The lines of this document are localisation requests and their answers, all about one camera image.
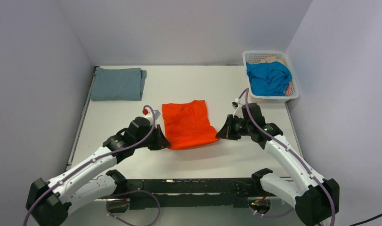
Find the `orange t shirt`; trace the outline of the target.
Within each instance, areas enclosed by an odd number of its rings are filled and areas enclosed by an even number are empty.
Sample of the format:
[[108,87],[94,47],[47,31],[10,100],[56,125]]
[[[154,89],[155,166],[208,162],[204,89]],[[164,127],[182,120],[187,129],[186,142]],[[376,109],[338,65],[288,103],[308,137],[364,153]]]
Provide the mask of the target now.
[[210,124],[205,100],[162,104],[165,136],[171,150],[197,148],[219,141]]

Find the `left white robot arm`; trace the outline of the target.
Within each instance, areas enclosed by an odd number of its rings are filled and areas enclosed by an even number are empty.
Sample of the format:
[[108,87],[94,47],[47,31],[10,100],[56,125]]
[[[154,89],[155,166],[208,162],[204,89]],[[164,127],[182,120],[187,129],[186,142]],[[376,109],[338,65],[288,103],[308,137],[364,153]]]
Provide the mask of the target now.
[[170,147],[155,122],[158,117],[158,111],[136,117],[78,165],[46,181],[35,180],[30,186],[23,225],[33,217],[40,226],[59,226],[70,214],[95,199],[130,194],[125,176],[111,168],[132,156],[136,149]]

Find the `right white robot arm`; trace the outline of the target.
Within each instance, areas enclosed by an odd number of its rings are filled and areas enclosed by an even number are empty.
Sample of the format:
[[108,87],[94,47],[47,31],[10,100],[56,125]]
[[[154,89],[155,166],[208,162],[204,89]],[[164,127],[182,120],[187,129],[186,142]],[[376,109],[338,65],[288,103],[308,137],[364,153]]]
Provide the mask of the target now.
[[292,181],[286,181],[264,168],[252,174],[249,187],[281,198],[307,226],[318,225],[328,218],[334,225],[334,217],[339,212],[339,184],[334,179],[324,178],[302,159],[283,131],[276,124],[265,121],[258,104],[241,104],[237,100],[232,106],[236,110],[241,109],[243,115],[229,114],[216,138],[239,140],[244,136],[250,137],[274,157],[292,178]]

